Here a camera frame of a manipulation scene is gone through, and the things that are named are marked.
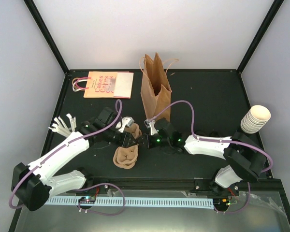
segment wire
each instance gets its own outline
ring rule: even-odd
[[[181,148],[179,148],[179,147],[173,147],[173,146],[171,145],[170,138],[167,138],[167,141],[168,141],[168,144],[169,144],[169,147],[170,147],[170,148],[172,148],[173,150],[178,151],[178,152],[183,152],[183,150],[182,150]]]
[[[96,134],[99,134],[107,129],[109,129],[111,126],[113,126],[119,119],[120,117],[120,114],[121,114],[121,111],[122,111],[122,102],[120,99],[117,99],[116,100],[116,103],[115,103],[115,108],[116,108],[116,111],[118,112],[117,116],[115,117],[115,119],[109,124],[107,125],[106,127],[102,128],[101,130],[98,130],[98,131],[95,131],[95,132],[92,132],[90,134],[86,134],[86,135],[83,135],[83,136],[80,136],[78,138],[75,138],[75,139],[72,139],[70,141],[68,141],[68,144],[71,144],[77,140],[80,140],[80,139],[85,139],[85,138],[88,138],[90,136],[93,136],[93,135],[96,135]],[[62,146],[60,146],[59,148],[57,148],[55,151],[53,151],[51,154],[49,154],[41,163],[40,165],[44,164],[47,160],[49,160],[54,154],[56,154],[57,152],[59,152],[61,149],[63,149],[64,147],[66,147],[67,145],[66,144],[63,144]],[[19,209],[21,207],[24,206],[24,204],[22,205],[18,205],[18,206],[14,206],[12,204],[12,201],[13,201],[13,197],[15,196],[15,193],[17,192],[17,190],[19,189],[19,187],[21,186],[21,184],[35,171],[39,168],[39,166],[36,166],[34,167],[32,170],[30,170],[18,183],[17,185],[15,186],[15,188],[13,189],[12,191],[12,194],[9,198],[9,207],[11,209]]]
[[[247,201],[246,201],[246,203],[245,203],[245,205],[242,207],[242,208],[240,208],[240,209],[238,209],[238,210],[235,210],[235,211],[232,211],[232,212],[224,212],[224,211],[219,211],[219,210],[217,210],[216,209],[216,207],[214,206],[214,210],[217,212],[217,213],[223,213],[223,214],[236,214],[236,213],[239,213],[239,212],[241,212],[241,211],[243,211],[248,205],[249,205],[249,202],[250,202],[250,183],[249,182],[247,182],[247,184],[248,184],[248,196],[247,196]]]
[[[268,160],[269,160],[269,166],[265,169],[262,170],[262,172],[266,172],[268,170],[270,170],[273,166],[273,159],[265,152],[263,151],[262,149],[258,148],[258,147],[255,147],[253,145],[250,145],[250,144],[246,144],[246,143],[242,143],[242,142],[238,142],[238,141],[233,141],[233,140],[214,140],[214,139],[205,139],[205,138],[201,138],[199,137],[198,135],[196,135],[194,133],[194,109],[193,109],[193,106],[191,105],[191,103],[189,101],[186,101],[186,100],[179,100],[179,101],[175,101],[173,103],[171,103],[170,105],[168,105],[164,110],[162,110],[159,114],[157,114],[156,116],[148,119],[148,121],[152,121],[152,120],[155,120],[159,115],[161,115],[164,111],[166,111],[168,108],[170,108],[171,106],[177,104],[177,103],[186,103],[190,106],[191,108],[191,112],[192,112],[192,120],[191,120],[191,133],[192,133],[192,136],[197,139],[197,140],[200,140],[200,141],[204,141],[204,142],[213,142],[213,143],[229,143],[229,144],[237,144],[237,145],[242,145],[242,146],[246,146],[246,147],[249,147],[255,151],[258,151],[260,152],[261,154],[263,154]]]
[[[238,200],[237,196],[233,193],[233,191],[232,191],[232,189],[231,189],[230,187],[228,188],[228,190],[229,190],[229,192],[231,193],[231,195],[234,196],[235,199]]]
[[[96,187],[96,195],[95,195],[95,197],[97,197],[97,195],[99,193],[99,190],[100,190],[100,188],[99,187]]]
[[[121,196],[122,196],[122,207],[121,207],[121,209],[120,209],[118,212],[114,213],[114,214],[107,214],[107,213],[102,213],[102,212],[99,212],[99,211],[94,211],[94,210],[89,210],[89,209],[87,209],[87,210],[82,209],[82,208],[81,208],[81,203],[83,203],[83,202],[80,202],[80,203],[78,204],[78,208],[79,208],[79,210],[88,211],[88,212],[91,212],[91,213],[94,213],[94,214],[103,215],[103,216],[116,216],[116,215],[118,215],[118,214],[121,214],[121,213],[125,210],[125,201],[126,201],[126,200],[125,200],[125,195],[124,195],[124,193],[123,193],[123,192],[121,191],[121,189],[120,189],[118,186],[116,186],[116,185],[113,185],[113,184],[111,184],[111,183],[101,183],[101,184],[97,184],[97,185],[91,186],[91,187],[89,187],[89,188],[75,189],[74,191],[86,191],[86,190],[89,190],[89,189],[92,189],[92,188],[96,188],[96,187],[99,187],[99,186],[104,186],[104,185],[112,186],[112,187],[116,188],[116,189],[120,192],[120,194],[121,194]]]
[[[108,147],[110,145],[111,145],[111,143],[109,142],[108,145],[106,145],[106,146],[103,146],[103,147],[93,147],[92,149],[100,150],[100,149],[104,149],[104,148],[106,148],[106,147]]]
[[[118,122],[120,122],[120,128],[122,128],[122,116],[121,116],[121,114],[119,114],[119,118],[120,118],[120,120],[118,121]]]

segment red wire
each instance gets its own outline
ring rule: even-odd
[[[98,193],[99,193],[99,187],[96,187],[96,195],[95,195],[95,197],[97,197]]]
[[[235,197],[235,199],[237,199],[237,197],[235,196],[235,194],[232,192],[232,189],[231,188],[228,188],[229,192],[232,194],[232,196]]]

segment brown paper bag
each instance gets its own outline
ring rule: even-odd
[[[164,71],[162,61],[156,53],[154,60],[145,55],[142,77],[141,97],[146,118],[152,118],[171,104],[171,87]],[[166,118],[170,121],[171,109],[164,111],[156,120]]]

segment white cable tray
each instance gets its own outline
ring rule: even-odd
[[[78,205],[76,196],[55,196],[48,199],[47,205]],[[81,205],[95,206],[122,206],[122,197],[97,197],[96,202],[82,203]],[[127,207],[173,207],[173,208],[205,208],[214,209],[212,199],[202,198],[148,198],[125,197]]]

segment white wall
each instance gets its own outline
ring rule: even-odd
[[[272,118],[261,130],[290,202],[290,0],[284,1],[243,72],[252,104],[264,104]]]
[[[39,157],[64,74],[25,3],[0,0],[0,232],[13,168]]]
[[[273,0],[35,0],[70,69],[236,69]]]

